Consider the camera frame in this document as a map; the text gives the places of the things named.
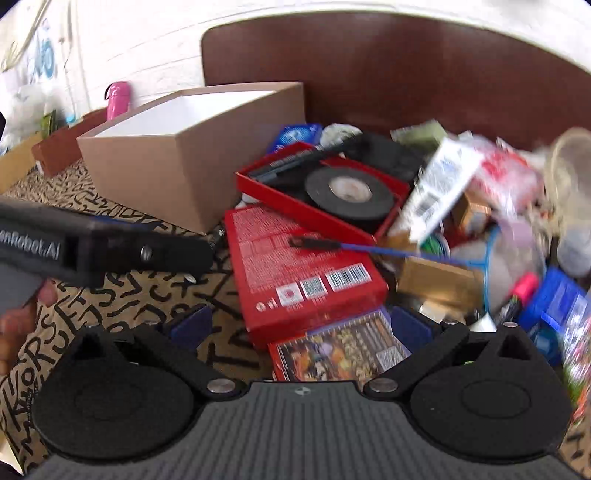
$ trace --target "human hand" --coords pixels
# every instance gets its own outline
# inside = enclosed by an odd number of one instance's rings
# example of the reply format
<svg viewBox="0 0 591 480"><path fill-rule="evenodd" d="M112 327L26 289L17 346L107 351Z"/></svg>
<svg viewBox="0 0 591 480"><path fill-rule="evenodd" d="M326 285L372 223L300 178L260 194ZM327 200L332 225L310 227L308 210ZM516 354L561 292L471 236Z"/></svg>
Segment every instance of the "human hand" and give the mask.
<svg viewBox="0 0 591 480"><path fill-rule="evenodd" d="M0 316L0 375L10 372L27 335L35 331L38 301L47 307L57 302L57 292L51 281L47 280L43 284L35 300L21 309L9 310Z"/></svg>

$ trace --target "roll of black tape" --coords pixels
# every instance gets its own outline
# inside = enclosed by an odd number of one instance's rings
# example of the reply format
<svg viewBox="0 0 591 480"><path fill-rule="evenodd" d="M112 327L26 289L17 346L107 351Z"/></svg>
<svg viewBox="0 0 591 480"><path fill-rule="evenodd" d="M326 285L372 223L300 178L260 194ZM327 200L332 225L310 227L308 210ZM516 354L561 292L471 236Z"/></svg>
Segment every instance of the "roll of black tape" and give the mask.
<svg viewBox="0 0 591 480"><path fill-rule="evenodd" d="M394 207L384 182L350 167L316 170L306 178L306 192L318 207L345 220L377 220Z"/></svg>

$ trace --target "headboard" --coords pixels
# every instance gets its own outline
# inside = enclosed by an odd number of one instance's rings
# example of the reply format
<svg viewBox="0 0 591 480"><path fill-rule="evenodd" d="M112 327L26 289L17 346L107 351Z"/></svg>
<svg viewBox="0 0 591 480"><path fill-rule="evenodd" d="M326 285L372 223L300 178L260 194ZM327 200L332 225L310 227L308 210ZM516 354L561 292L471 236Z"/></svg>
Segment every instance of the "headboard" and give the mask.
<svg viewBox="0 0 591 480"><path fill-rule="evenodd" d="M202 39L206 85L300 80L310 122L387 133L438 119L519 148L591 129L591 75L530 44L447 21L312 12L221 25Z"/></svg>

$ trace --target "open red box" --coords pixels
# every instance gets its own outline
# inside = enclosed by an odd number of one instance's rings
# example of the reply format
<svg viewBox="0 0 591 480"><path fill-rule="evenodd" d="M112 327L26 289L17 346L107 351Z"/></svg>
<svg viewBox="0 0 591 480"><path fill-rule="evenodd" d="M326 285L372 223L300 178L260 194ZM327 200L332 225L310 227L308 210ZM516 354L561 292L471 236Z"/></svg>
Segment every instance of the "open red box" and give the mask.
<svg viewBox="0 0 591 480"><path fill-rule="evenodd" d="M394 208L392 208L392 211L386 216L377 231L371 234L350 225L319 208L308 205L248 177L248 173L256 168L260 168L275 160L279 160L280 158L311 148L313 148L312 145L304 142L296 142L282 148L278 152L266 155L259 161L253 163L253 165L236 172L238 190L256 198L277 212L294 219L301 226L318 232L326 238L345 243L375 245L378 238L386 235L388 229L394 222L394 219L398 216L402 205L406 201L409 191L406 183L386 175L375 168L368 167L349 158L339 157L338 155L320 162L323 165L331 167L351 167L362 170L383 181L390 189L395 197Z"/></svg>

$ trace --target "pink water bottle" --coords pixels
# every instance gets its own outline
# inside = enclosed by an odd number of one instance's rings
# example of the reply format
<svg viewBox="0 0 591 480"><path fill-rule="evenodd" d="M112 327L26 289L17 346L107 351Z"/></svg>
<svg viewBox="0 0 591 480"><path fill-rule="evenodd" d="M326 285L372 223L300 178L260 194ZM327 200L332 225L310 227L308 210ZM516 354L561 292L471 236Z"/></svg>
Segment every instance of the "pink water bottle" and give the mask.
<svg viewBox="0 0 591 480"><path fill-rule="evenodd" d="M131 87L127 82L113 82L105 90L107 105L107 121L129 111L131 100Z"/></svg>

